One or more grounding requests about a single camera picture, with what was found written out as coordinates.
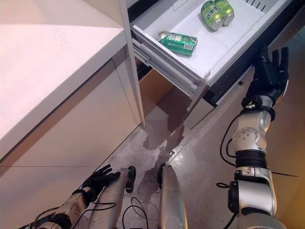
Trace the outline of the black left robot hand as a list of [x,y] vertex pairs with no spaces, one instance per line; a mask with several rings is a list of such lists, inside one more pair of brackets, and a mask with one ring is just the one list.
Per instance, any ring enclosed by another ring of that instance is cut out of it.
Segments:
[[110,164],[92,173],[82,184],[82,189],[90,189],[86,192],[86,198],[89,200],[89,202],[95,201],[103,188],[116,181],[120,175],[120,172],[112,172]]

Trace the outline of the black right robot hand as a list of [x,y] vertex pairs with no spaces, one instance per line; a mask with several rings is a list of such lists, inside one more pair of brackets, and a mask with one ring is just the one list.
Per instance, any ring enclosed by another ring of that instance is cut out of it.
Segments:
[[275,104],[286,92],[288,84],[289,49],[272,51],[269,58],[268,47],[263,46],[253,58],[254,78],[246,96],[267,96]]

